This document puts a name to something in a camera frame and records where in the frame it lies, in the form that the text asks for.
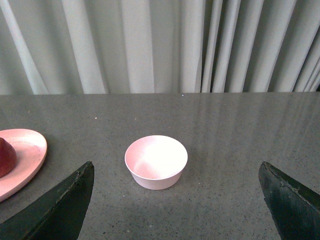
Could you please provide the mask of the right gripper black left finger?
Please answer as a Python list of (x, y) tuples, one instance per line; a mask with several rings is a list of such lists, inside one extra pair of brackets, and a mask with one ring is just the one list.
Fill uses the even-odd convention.
[(0, 225), (2, 240), (76, 240), (93, 192), (95, 167), (88, 161)]

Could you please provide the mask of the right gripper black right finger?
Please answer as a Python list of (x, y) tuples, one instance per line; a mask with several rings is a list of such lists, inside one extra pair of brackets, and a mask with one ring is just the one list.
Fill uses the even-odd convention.
[(320, 195), (264, 161), (258, 171), (264, 201), (282, 240), (320, 238)]

